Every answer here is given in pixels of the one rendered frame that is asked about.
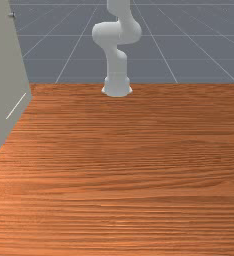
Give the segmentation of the pale grey cabinet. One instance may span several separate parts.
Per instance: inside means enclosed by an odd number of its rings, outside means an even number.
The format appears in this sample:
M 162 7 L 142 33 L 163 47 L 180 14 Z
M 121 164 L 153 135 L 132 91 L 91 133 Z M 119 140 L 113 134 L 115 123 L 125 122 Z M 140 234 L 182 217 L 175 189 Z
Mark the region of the pale grey cabinet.
M 9 0 L 0 0 L 0 148 L 32 99 L 15 18 Z

